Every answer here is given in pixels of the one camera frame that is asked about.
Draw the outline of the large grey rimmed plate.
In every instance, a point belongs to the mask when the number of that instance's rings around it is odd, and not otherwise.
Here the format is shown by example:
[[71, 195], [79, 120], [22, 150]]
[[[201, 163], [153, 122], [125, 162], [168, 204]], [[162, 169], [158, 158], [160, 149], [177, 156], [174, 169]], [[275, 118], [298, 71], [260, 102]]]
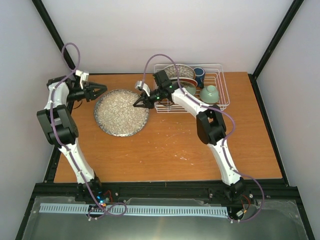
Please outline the large grey rimmed plate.
[[103, 94], [94, 107], [95, 122], [111, 136], [130, 137], [137, 134], [149, 119], [149, 109], [133, 106], [139, 97], [128, 89], [114, 89]]

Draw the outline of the floral patterned bowl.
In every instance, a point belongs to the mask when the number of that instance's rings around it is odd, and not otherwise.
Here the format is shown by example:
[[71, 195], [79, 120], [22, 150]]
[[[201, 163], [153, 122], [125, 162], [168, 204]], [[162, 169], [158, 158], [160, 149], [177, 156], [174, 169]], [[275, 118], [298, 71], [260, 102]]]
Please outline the floral patterned bowl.
[[[185, 64], [176, 64], [176, 67], [180, 78], [184, 77], [195, 79], [195, 72], [190, 66]], [[163, 69], [169, 79], [178, 76], [176, 67], [171, 64]]]

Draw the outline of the mint plate with flower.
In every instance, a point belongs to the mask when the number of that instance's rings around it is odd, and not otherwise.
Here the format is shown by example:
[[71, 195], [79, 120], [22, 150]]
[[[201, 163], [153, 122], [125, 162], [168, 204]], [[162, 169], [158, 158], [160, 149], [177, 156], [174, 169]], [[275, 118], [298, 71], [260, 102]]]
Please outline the mint plate with flower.
[[192, 96], [194, 96], [196, 94], [197, 90], [196, 90], [196, 87], [193, 84], [191, 84], [191, 85], [184, 84], [182, 87], [185, 88], [187, 90], [187, 92], [189, 94], [191, 94]]

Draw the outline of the red and teal plate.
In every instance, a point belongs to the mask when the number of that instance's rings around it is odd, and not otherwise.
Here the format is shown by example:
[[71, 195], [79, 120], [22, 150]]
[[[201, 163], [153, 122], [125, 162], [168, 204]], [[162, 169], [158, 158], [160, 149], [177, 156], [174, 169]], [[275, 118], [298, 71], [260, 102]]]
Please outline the red and teal plate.
[[[171, 77], [170, 80], [173, 81], [173, 82], [176, 82], [176, 81], [178, 80], [178, 78], [177, 78], [177, 77]], [[180, 81], [181, 83], [182, 83], [182, 82], [190, 83], [190, 84], [194, 85], [195, 87], [198, 86], [197, 81], [196, 81], [195, 79], [193, 79], [193, 78], [180, 77], [180, 78], [179, 78], [179, 81]]]

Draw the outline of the dark blue mug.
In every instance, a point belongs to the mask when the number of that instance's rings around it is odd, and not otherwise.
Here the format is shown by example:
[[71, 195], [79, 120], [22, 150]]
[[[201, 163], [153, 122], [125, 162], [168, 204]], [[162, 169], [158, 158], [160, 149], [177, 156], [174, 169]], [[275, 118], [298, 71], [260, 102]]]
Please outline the dark blue mug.
[[193, 69], [194, 73], [195, 73], [195, 80], [197, 82], [197, 86], [200, 88], [200, 89], [203, 89], [204, 88], [204, 81], [205, 81], [205, 75], [206, 75], [206, 72], [203, 68], [201, 67], [195, 67]]

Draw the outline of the mint green bowl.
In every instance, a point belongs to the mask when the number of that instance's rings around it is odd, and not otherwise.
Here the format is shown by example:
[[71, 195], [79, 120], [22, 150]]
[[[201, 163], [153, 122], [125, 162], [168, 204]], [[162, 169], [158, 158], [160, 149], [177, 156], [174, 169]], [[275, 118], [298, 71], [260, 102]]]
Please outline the mint green bowl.
[[204, 103], [215, 104], [219, 102], [220, 94], [214, 85], [208, 85], [200, 91], [199, 97]]

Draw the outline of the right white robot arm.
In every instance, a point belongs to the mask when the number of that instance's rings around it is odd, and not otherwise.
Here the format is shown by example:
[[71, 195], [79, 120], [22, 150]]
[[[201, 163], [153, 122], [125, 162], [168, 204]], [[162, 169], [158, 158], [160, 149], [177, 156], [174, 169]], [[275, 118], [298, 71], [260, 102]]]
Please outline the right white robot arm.
[[173, 82], [164, 70], [153, 74], [157, 85], [150, 90], [145, 80], [135, 83], [140, 97], [133, 104], [136, 108], [153, 109], [156, 102], [168, 99], [184, 108], [196, 120], [196, 131], [200, 141], [211, 150], [218, 165], [221, 180], [226, 185], [224, 194], [229, 201], [235, 201], [245, 190], [244, 179], [236, 168], [227, 143], [227, 127], [223, 116], [228, 116], [220, 108], [208, 105], [191, 95], [179, 81]]

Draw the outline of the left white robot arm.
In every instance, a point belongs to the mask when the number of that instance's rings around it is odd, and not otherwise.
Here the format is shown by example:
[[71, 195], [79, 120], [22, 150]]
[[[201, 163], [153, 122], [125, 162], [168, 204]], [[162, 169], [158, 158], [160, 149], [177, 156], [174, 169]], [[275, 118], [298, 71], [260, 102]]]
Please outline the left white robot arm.
[[86, 195], [96, 202], [103, 198], [104, 188], [79, 147], [78, 127], [67, 105], [83, 99], [87, 102], [96, 100], [108, 88], [95, 82], [86, 82], [83, 87], [73, 87], [72, 82], [66, 76], [48, 80], [48, 101], [36, 116], [47, 141], [66, 157], [76, 176], [79, 190], [86, 190]]

